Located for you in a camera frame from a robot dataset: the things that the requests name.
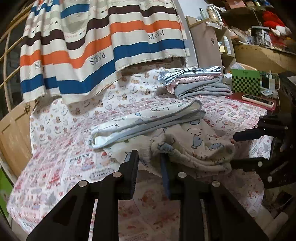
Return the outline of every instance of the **pink patterned bed sheet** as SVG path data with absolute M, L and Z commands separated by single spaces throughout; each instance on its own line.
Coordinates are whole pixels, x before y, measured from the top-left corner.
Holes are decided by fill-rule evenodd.
M 110 168 L 112 154 L 107 148 L 94 152 L 86 145 L 94 123 L 131 112 L 147 102 L 156 104 L 158 98 L 189 101 L 173 100 L 170 94 L 156 96 L 160 90 L 155 78 L 158 72 L 157 66 L 150 66 L 117 81 L 103 95 L 89 101 L 66 106 L 56 99 L 34 110 L 30 119 L 34 156 L 20 175 L 7 205 L 12 218 L 25 231 L 31 232 L 80 180 L 95 182 L 116 171 Z M 254 127 L 259 116 L 266 114 L 265 109 L 223 96 L 198 98 L 206 111 L 205 120 L 216 135 L 235 144 L 236 158 L 269 157 L 271 137 L 242 143 L 232 139 L 234 132 Z M 204 181 L 213 179 L 220 180 L 256 219 L 264 194 L 263 183 L 256 173 L 233 170 Z M 119 202 L 120 240 L 174 240 L 178 237 L 179 213 L 179 202 L 165 197 L 161 178 L 140 171 L 133 199 Z

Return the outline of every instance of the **green checkered box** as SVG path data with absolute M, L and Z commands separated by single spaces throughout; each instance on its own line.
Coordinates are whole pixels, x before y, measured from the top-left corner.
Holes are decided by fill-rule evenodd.
M 260 72 L 255 70 L 231 69 L 232 92 L 260 95 Z

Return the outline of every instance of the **wall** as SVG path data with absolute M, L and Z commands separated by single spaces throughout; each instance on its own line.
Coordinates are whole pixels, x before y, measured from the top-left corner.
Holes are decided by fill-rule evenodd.
M 199 7 L 207 14 L 207 3 L 204 0 L 179 0 L 179 4 L 185 16 L 201 18 Z

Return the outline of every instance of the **red notebook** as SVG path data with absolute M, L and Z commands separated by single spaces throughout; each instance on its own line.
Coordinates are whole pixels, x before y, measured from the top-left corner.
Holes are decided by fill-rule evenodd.
M 270 110 L 270 111 L 274 111 L 276 109 L 276 100 L 275 99 L 269 99 L 269 98 L 263 98 L 261 97 L 262 99 L 266 99 L 266 100 L 270 100 L 270 101 L 273 101 L 274 102 L 274 105 L 272 108 L 268 108 L 266 106 L 263 106 L 263 105 L 259 105 L 259 104 L 256 104 L 256 103 L 252 103 L 252 102 L 249 102 L 249 101 L 246 101 L 246 100 L 243 100 L 242 99 L 242 96 L 245 95 L 245 93 L 233 93 L 231 95 L 228 95 L 226 96 L 225 98 L 226 99 L 232 99 L 232 100 L 238 100 L 239 102 L 242 102 L 242 103 L 247 103 L 247 104 L 252 104 L 252 105 L 255 105 L 255 106 L 259 106 L 259 107 L 262 107 L 264 109 L 267 109 L 267 110 Z

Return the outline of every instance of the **smartphone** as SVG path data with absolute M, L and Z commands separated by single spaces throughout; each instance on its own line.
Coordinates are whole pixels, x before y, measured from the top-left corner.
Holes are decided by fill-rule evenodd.
M 271 100 L 266 100 L 263 99 L 261 97 L 258 96 L 254 96 L 254 95 L 243 95 L 242 96 L 243 100 L 255 103 L 255 104 L 259 104 L 268 108 L 272 108 L 274 106 L 274 102 Z

